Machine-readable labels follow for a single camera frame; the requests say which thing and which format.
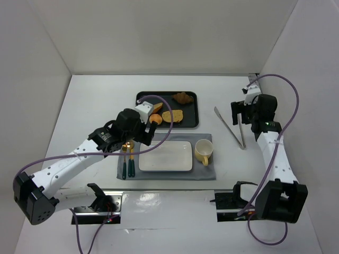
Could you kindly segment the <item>brown croissant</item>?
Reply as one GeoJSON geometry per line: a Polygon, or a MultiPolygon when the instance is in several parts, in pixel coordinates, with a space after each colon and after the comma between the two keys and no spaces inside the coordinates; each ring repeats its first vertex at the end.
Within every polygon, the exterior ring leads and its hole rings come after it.
{"type": "Polygon", "coordinates": [[[188,95],[186,92],[176,93],[172,95],[172,99],[182,105],[194,102],[193,97],[188,95]]]}

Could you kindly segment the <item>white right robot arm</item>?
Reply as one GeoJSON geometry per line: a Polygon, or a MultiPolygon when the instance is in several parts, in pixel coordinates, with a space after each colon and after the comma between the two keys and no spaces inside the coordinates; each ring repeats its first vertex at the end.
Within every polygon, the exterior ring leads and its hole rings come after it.
{"type": "Polygon", "coordinates": [[[269,170],[262,185],[238,181],[233,188],[233,202],[240,208],[250,204],[259,219],[296,223],[308,189],[298,183],[288,162],[281,124],[274,121],[277,107],[276,98],[265,94],[254,96],[249,103],[231,103],[233,125],[251,125],[269,170]]]}

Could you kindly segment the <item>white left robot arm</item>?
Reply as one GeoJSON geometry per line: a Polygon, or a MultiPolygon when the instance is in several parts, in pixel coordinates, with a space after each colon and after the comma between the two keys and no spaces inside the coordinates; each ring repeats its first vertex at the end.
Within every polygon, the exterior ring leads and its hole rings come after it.
{"type": "Polygon", "coordinates": [[[95,129],[66,157],[57,157],[54,164],[32,175],[18,173],[13,181],[14,200],[29,222],[38,225],[56,211],[78,206],[112,213],[115,206],[112,198],[95,183],[79,189],[61,188],[89,166],[121,151],[128,141],[149,145],[156,126],[152,124],[148,132],[145,129],[153,110],[153,105],[147,103],[126,108],[115,120],[95,129]]]}

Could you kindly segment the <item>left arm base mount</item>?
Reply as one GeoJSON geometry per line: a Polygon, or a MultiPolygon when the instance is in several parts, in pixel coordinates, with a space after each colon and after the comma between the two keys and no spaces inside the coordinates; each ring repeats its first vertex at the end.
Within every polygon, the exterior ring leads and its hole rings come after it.
{"type": "Polygon", "coordinates": [[[103,190],[95,183],[87,184],[93,198],[88,206],[73,208],[79,225],[120,224],[122,192],[103,190]]]}

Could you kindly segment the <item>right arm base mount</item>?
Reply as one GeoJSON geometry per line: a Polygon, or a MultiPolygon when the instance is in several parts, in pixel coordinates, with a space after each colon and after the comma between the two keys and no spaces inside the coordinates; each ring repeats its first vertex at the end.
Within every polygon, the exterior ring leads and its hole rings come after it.
{"type": "Polygon", "coordinates": [[[245,207],[248,199],[257,189],[257,184],[252,182],[238,181],[232,190],[217,191],[214,193],[214,199],[210,203],[216,206],[217,221],[231,222],[231,221],[247,221],[252,215],[252,220],[258,220],[255,215],[254,207],[251,206],[241,216],[237,213],[245,207]]]}

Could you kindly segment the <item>orange muffin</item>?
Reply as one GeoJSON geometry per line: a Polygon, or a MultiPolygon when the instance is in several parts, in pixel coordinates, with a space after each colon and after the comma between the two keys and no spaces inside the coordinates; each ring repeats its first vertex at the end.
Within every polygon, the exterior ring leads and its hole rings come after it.
{"type": "Polygon", "coordinates": [[[159,114],[152,114],[149,117],[149,122],[150,123],[157,123],[157,125],[162,124],[163,118],[159,114]]]}

